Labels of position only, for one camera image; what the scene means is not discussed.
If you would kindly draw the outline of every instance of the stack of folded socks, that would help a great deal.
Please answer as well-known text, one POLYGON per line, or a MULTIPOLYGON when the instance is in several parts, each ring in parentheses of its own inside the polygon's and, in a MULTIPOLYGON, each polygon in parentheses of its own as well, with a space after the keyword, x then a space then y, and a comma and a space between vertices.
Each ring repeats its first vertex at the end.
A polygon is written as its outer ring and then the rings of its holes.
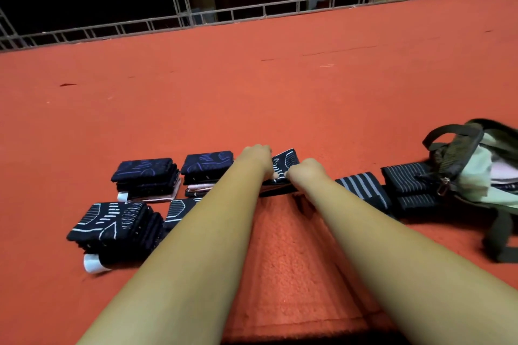
POLYGON ((371 173, 341 177, 335 180, 354 195, 392 217, 392 201, 378 179, 371 173))
POLYGON ((142 202, 93 204, 68 233, 86 254, 98 254, 103 266, 142 262, 162 233, 160 213, 142 202))
POLYGON ((234 155, 228 150, 188 155, 181 170, 187 185, 185 196, 204 197, 233 163, 234 155))
POLYGON ((430 172, 431 166, 425 162, 381 168, 388 193, 398 202, 398 208, 406 214, 416 209, 439 206, 438 185, 426 177, 430 172))
POLYGON ((274 156, 271 160, 274 164, 274 171, 279 174, 279 178, 263 182, 259 196, 263 198, 266 196, 297 192, 297 189, 284 175, 290 166, 300 164, 295 149, 283 151, 274 156))
POLYGON ((180 187, 180 172, 170 158, 123 161, 111 177, 117 183, 117 200, 171 201, 180 187))
POLYGON ((186 198, 186 199, 175 199, 171 201, 169 210, 167 211, 167 217, 164 220, 164 226, 160 235, 159 241, 162 241, 169 232, 180 222, 189 211, 199 202, 202 198, 186 198))

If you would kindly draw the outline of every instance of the floor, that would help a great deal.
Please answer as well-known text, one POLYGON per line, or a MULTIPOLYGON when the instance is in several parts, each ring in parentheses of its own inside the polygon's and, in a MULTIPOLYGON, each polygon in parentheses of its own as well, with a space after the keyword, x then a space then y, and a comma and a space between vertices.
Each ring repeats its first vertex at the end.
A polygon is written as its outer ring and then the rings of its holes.
MULTIPOLYGON (((414 0, 0 54, 0 342, 74 343, 134 273, 88 275, 65 240, 115 199, 120 161, 268 143, 333 178, 381 179, 422 159, 437 126, 518 126, 517 12, 414 0)), ((411 226, 518 288, 518 266, 490 262, 469 219, 411 226)), ((224 342, 377 332, 395 328, 321 218, 260 199, 224 342)))

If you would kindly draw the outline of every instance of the metal grid frame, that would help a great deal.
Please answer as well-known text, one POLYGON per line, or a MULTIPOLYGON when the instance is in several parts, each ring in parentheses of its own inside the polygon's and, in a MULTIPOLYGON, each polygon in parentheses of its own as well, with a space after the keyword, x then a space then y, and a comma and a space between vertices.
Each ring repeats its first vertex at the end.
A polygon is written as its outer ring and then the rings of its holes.
POLYGON ((123 21, 123 22, 114 22, 110 24, 104 24, 104 25, 94 25, 94 26, 85 26, 80 28, 73 28, 73 29, 63 29, 63 30, 55 30, 50 32, 43 32, 43 33, 34 33, 34 34, 28 34, 28 35, 18 35, 14 29, 14 27, 11 25, 5 14, 0 9, 0 52, 3 51, 10 51, 10 50, 16 50, 16 49, 26 49, 26 48, 34 48, 34 47, 40 47, 40 46, 48 46, 48 45, 55 45, 55 44, 73 44, 77 42, 84 42, 84 41, 93 41, 93 40, 103 40, 103 39, 112 39, 116 37, 121 36, 130 36, 130 35, 140 35, 140 34, 146 34, 146 33, 159 33, 159 32, 166 32, 166 31, 172 31, 172 30, 181 30, 186 28, 192 28, 197 26, 211 26, 211 25, 223 25, 226 23, 232 23, 232 22, 242 22, 242 21, 250 21, 250 20, 257 20, 257 19, 265 19, 265 18, 273 18, 273 17, 282 17, 282 16, 289 16, 289 15, 297 15, 297 14, 307 14, 307 13, 314 13, 318 11, 327 11, 331 9, 337 9, 337 8, 357 8, 359 6, 363 5, 373 5, 373 4, 382 4, 382 3, 389 3, 389 2, 397 2, 397 1, 404 1, 404 0, 358 0, 356 4, 352 5, 336 5, 337 0, 327 0, 327 6, 319 7, 316 9, 311 10, 304 10, 304 5, 311 1, 311 0, 288 0, 288 1, 282 1, 282 2, 272 2, 272 3, 264 3, 264 4, 256 4, 256 5, 250 5, 250 6, 242 6, 242 7, 236 7, 236 8, 223 8, 223 9, 215 9, 212 11, 203 11, 203 12, 195 12, 193 13, 190 8, 189 0, 183 0, 183 6, 180 3, 180 0, 172 0, 173 4, 175 6, 175 11, 177 12, 176 15, 171 16, 165 16, 165 17, 156 17, 156 18, 149 18, 149 19, 139 19, 139 20, 132 20, 132 21, 123 21), (269 6, 280 6, 285 5, 289 6, 292 11, 282 13, 282 14, 269 14, 268 13, 268 7, 269 6), (236 11, 242 11, 242 10, 254 10, 254 11, 261 11, 262 14, 259 14, 257 16, 253 16, 251 18, 235 18, 235 12, 236 11), (214 22, 213 19, 207 19, 208 17, 214 17, 221 13, 227 13, 229 15, 230 13, 230 19, 220 19, 219 21, 214 22), (164 22, 171 22, 176 20, 178 22, 177 27, 171 28, 167 27, 164 29, 157 28, 160 26, 163 26, 164 22), (138 31, 128 31, 127 26, 134 24, 134 23, 145 23, 145 26, 143 30, 138 31), (114 28, 117 34, 109 35, 109 36, 97 36, 95 33, 96 29, 104 29, 104 28, 114 28), (67 35, 70 35, 74 32, 82 32, 84 34, 84 38, 81 40, 70 40, 67 39, 67 35), (45 38, 47 43, 42 44, 39 43, 38 40, 45 38))

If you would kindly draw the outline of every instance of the hand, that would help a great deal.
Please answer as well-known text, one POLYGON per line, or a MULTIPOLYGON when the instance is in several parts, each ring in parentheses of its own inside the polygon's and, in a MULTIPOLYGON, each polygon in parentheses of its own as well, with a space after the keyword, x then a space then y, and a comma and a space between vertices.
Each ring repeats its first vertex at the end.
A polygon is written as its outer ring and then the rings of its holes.
POLYGON ((274 172, 274 163, 271 160, 271 148, 268 145, 247 146, 238 156, 236 162, 250 162, 258 164, 264 170, 264 180, 277 179, 279 174, 274 172))
POLYGON ((284 173, 285 177, 297 188, 308 196, 308 189, 315 183, 331 180, 325 168, 314 158, 307 158, 298 165, 289 167, 284 173))

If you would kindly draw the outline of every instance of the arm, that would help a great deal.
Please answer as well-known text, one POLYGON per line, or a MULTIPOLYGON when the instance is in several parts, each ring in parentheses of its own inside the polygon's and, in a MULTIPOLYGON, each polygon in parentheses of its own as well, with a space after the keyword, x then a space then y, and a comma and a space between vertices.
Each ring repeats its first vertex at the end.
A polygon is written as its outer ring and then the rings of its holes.
POLYGON ((219 344, 239 286, 269 146, 246 148, 78 342, 219 344))
POLYGON ((518 291, 335 183, 314 159, 287 172, 398 328, 415 345, 508 345, 518 291))

